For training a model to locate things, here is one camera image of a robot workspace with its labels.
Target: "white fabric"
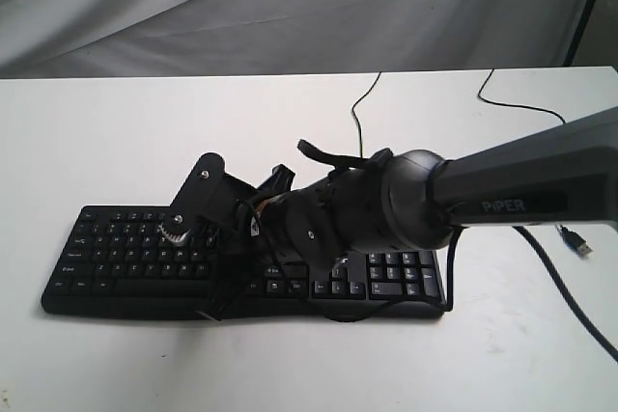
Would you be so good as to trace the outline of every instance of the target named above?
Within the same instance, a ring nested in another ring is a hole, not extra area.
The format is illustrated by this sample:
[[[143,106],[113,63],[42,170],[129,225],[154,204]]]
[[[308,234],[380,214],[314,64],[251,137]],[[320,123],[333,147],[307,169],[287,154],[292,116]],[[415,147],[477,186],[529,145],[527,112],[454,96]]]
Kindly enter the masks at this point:
[[[60,77],[557,66],[584,0],[2,2],[4,74]]]

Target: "white backdrop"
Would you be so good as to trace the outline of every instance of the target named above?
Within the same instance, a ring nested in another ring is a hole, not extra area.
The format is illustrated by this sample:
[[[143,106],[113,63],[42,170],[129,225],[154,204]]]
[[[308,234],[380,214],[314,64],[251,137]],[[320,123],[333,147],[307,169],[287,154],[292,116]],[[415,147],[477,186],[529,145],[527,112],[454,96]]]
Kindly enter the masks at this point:
[[[585,0],[0,0],[0,74],[561,64]]]

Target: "piper logo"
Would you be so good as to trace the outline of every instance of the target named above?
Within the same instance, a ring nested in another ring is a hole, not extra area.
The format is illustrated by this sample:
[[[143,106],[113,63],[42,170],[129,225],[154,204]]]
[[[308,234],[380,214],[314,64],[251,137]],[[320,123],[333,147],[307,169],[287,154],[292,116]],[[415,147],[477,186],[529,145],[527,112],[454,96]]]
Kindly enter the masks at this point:
[[[496,200],[495,202],[481,202],[485,212],[521,212],[525,211],[522,200]]]

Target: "table surface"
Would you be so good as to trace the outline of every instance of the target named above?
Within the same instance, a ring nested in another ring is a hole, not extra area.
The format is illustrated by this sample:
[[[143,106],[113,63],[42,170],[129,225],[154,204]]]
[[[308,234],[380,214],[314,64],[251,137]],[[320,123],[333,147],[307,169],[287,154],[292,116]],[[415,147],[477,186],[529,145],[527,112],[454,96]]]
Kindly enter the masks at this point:
[[[358,109],[366,151],[455,158],[557,124],[478,101],[487,74],[383,75]],[[435,322],[130,322],[41,310],[82,206],[169,204],[206,151],[250,183],[283,162],[305,185],[326,168],[303,158],[297,139],[356,153],[350,106],[374,77],[0,81],[0,411],[616,410],[616,366],[509,228],[464,233],[455,310]],[[485,95],[573,120],[614,106],[618,76],[500,70]],[[531,230],[618,343],[618,234],[575,229],[595,250],[588,261],[553,228]]]

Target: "keyboard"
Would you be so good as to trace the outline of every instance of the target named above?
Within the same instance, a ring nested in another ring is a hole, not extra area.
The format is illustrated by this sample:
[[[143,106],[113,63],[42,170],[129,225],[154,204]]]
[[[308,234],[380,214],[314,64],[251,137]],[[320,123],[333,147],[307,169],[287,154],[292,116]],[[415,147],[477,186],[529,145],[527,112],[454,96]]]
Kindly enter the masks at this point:
[[[43,309],[55,315],[122,319],[210,318],[213,294],[235,262],[220,259],[212,244],[191,238],[175,248],[158,231],[167,206],[85,206],[42,294]],[[376,316],[435,318],[444,293],[429,251],[349,254],[332,272],[283,262],[290,292],[277,266],[258,263],[230,296],[217,318],[358,316],[392,298],[403,302]],[[298,300],[306,297],[311,305]]]

